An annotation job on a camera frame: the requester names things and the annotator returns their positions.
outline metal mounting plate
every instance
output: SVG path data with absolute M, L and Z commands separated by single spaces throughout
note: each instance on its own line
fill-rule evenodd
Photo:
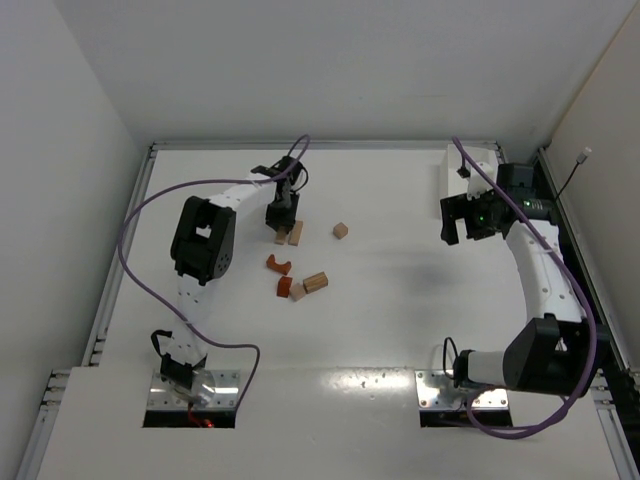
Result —
M 216 382 L 215 394 L 207 405 L 199 405 L 199 412 L 228 412 L 235 410 L 238 401 L 240 372 L 238 370 L 210 370 Z M 181 398 L 171 384 L 163 381 L 160 372 L 153 372 L 149 397 L 148 412 L 184 412 L 188 402 Z
M 444 370 L 416 370 L 418 406 L 425 412 L 451 412 L 464 410 L 464 400 L 471 390 L 454 388 L 453 381 Z M 496 389 L 480 395 L 473 405 L 474 410 L 509 411 L 509 399 L 504 389 Z

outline white wall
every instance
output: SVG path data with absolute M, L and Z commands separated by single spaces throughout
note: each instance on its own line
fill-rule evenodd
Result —
M 593 154 L 565 190 L 614 307 L 611 315 L 640 366 L 640 7 L 621 29 L 554 134 L 556 185 L 577 154 Z
M 55 0 L 141 144 L 497 138 L 526 159 L 635 0 Z
M 0 2 L 0 478 L 79 362 L 141 152 L 50 0 Z

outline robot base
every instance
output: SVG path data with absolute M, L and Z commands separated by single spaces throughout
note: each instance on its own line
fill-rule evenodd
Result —
M 416 370 L 416 387 L 421 427 L 465 427 L 471 425 L 467 418 L 466 399 L 473 389 L 455 388 L 453 380 L 443 370 Z M 513 426 L 509 411 L 509 399 L 504 389 L 496 389 L 480 395 L 473 405 L 476 418 L 494 427 Z
M 237 370 L 210 370 L 215 379 L 214 392 L 206 405 L 198 405 L 191 416 L 209 420 L 215 428 L 235 428 L 236 402 L 240 373 Z M 188 415 L 189 401 L 164 379 L 160 372 L 153 373 L 143 428 L 199 428 Z

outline purple cable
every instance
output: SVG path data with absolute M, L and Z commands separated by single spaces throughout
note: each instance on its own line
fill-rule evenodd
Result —
M 453 140 L 453 144 L 456 146 L 456 148 L 460 152 L 460 155 L 462 155 L 463 161 L 464 160 L 468 161 L 469 164 L 478 172 L 478 174 L 489 185 L 493 187 L 494 191 L 507 203 L 507 205 L 509 205 L 513 209 L 513 211 L 515 212 L 516 216 L 520 219 L 520 221 L 524 223 L 527 227 L 529 227 L 529 230 L 531 230 L 531 233 L 533 234 L 533 236 L 536 237 L 536 240 L 538 240 L 538 243 L 540 243 L 540 245 L 542 245 L 542 247 L 549 253 L 553 261 L 556 263 L 556 265 L 562 272 L 562 274 L 565 276 L 567 280 L 569 280 L 569 283 L 571 283 L 571 287 L 573 287 L 573 291 L 575 292 L 576 297 L 580 302 L 580 305 L 582 305 L 582 308 L 584 308 L 584 311 L 587 316 L 587 325 L 589 326 L 589 351 L 587 353 L 587 359 L 585 361 L 584 370 L 582 371 L 582 375 L 580 376 L 580 380 L 578 381 L 576 388 L 573 390 L 571 395 L 569 395 L 569 398 L 549 418 L 540 422 L 537 425 L 526 425 L 524 427 L 511 427 L 509 431 L 511 431 L 512 433 L 504 433 L 504 432 L 498 431 L 498 429 L 494 429 L 481 424 L 473 415 L 473 409 L 471 408 L 471 405 L 473 404 L 473 400 L 475 400 L 482 393 L 488 390 L 493 390 L 493 388 L 486 388 L 484 390 L 476 392 L 475 394 L 471 395 L 467 400 L 467 415 L 469 416 L 469 420 L 471 421 L 471 423 L 479 430 L 483 431 L 488 435 L 491 435 L 492 437 L 497 437 L 497 438 L 502 438 L 507 440 L 518 440 L 521 438 L 527 438 L 545 430 L 551 425 L 555 425 L 556 423 L 564 419 L 564 417 L 566 417 L 567 413 L 569 412 L 569 409 L 573 406 L 574 403 L 576 403 L 576 401 L 580 397 L 580 394 L 587 386 L 587 382 L 589 381 L 589 375 L 591 374 L 591 370 L 593 369 L 593 364 L 596 358 L 596 321 L 593 316 L 593 312 L 591 311 L 591 307 L 589 306 L 589 301 L 587 300 L 587 297 L 582 291 L 582 288 L 580 288 L 580 285 L 578 284 L 576 279 L 573 277 L 573 275 L 571 274 L 567 266 L 564 264 L 562 259 L 560 259 L 560 257 L 555 253 L 551 245 L 547 243 L 544 237 L 540 234 L 540 232 L 538 232 L 536 227 L 533 226 L 533 224 L 529 221 L 529 219 L 526 217 L 524 212 L 520 210 L 520 207 L 518 207 L 518 205 L 511 199 L 511 197 L 509 197 L 509 195 L 504 190 L 502 190 L 478 166 L 475 160 L 471 158 L 471 156 L 464 150 L 464 148 L 462 147 L 462 143 L 460 143 L 460 139 L 458 137 L 453 137 L 452 140 Z
M 237 185 L 264 184 L 264 183 L 277 182 L 278 180 L 281 180 L 281 179 L 285 178 L 289 174 L 289 172 L 291 172 L 291 170 L 293 170 L 293 168 L 296 166 L 296 164 L 300 161 L 300 159 L 302 158 L 304 153 L 307 151 L 307 148 L 309 148 L 309 143 L 311 143 L 311 137 L 309 137 L 308 134 L 304 134 L 300 138 L 298 138 L 298 140 L 296 140 L 295 143 L 289 149 L 289 153 L 287 153 L 287 156 L 290 156 L 291 153 L 296 149 L 298 144 L 300 142 L 302 142 L 302 141 L 304 141 L 305 143 L 302 146 L 298 156 L 294 159 L 293 162 L 291 162 L 291 165 L 289 165 L 282 173 L 276 175 L 275 177 L 272 177 L 272 178 L 269 178 L 269 179 L 265 179 L 265 180 L 256 180 L 256 181 L 234 180 L 234 179 L 217 179 L 217 178 L 216 179 L 211 179 L 211 180 L 194 180 L 192 182 L 186 182 L 186 183 L 180 183 L 178 185 L 173 185 L 171 187 L 165 188 L 164 190 L 161 190 L 158 193 L 155 193 L 155 194 L 151 195 L 149 198 L 145 199 L 143 202 L 141 202 L 138 206 L 136 206 L 131 211 L 131 213 L 124 220 L 124 223 L 122 224 L 122 228 L 120 229 L 120 234 L 118 236 L 118 258 L 120 259 L 120 263 L 122 264 L 122 268 L 124 269 L 126 274 L 129 275 L 131 280 L 133 280 L 133 282 L 136 285 L 138 285 L 142 290 L 147 292 L 149 295 L 151 295 L 153 298 L 155 298 L 161 304 L 163 304 L 165 307 L 167 307 L 169 310 L 171 310 L 180 320 L 182 320 L 184 322 L 185 326 L 189 330 L 191 330 L 196 337 L 198 337 L 203 342 L 205 342 L 205 343 L 207 343 L 207 344 L 209 344 L 211 346 L 218 347 L 218 348 L 232 348 L 232 349 L 250 348 L 252 350 L 255 350 L 255 352 L 256 352 L 256 360 L 255 360 L 255 362 L 253 364 L 253 368 L 251 369 L 251 373 L 249 374 L 249 378 L 247 379 L 247 383 L 244 386 L 244 389 L 242 390 L 242 393 L 240 394 L 240 397 L 238 398 L 238 401 L 236 402 L 236 412 L 240 408 L 240 404 L 242 403 L 242 400 L 244 399 L 244 396 L 247 393 L 247 390 L 249 389 L 249 385 L 251 385 L 251 381 L 253 380 L 253 377 L 256 374 L 256 370 L 258 369 L 258 364 L 260 363 L 260 348 L 257 345 L 253 344 L 253 343 L 230 344 L 230 343 L 216 342 L 215 340 L 211 340 L 206 335 L 201 333 L 196 327 L 194 327 L 189 322 L 189 319 L 187 319 L 187 317 L 182 312 L 180 312 L 180 310 L 178 310 L 171 302 L 169 302 L 162 295 L 160 295 L 159 293 L 154 291 L 151 287 L 146 285 L 142 280 L 140 280 L 131 271 L 131 269 L 129 268 L 129 265 L 127 265 L 127 260 L 126 260 L 126 258 L 124 256 L 124 252 L 123 252 L 124 237 L 125 237 L 125 234 L 127 232 L 127 228 L 129 227 L 129 224 L 131 223 L 131 221 L 137 215 L 140 214 L 140 211 L 144 207 L 149 205 L 151 202 L 153 202 L 158 197 L 166 195 L 169 192 L 173 192 L 174 190 L 179 190 L 181 188 L 186 188 L 186 187 L 193 187 L 195 185 L 211 185 L 211 184 L 218 184 L 218 183 L 232 183 L 232 184 L 237 184 Z

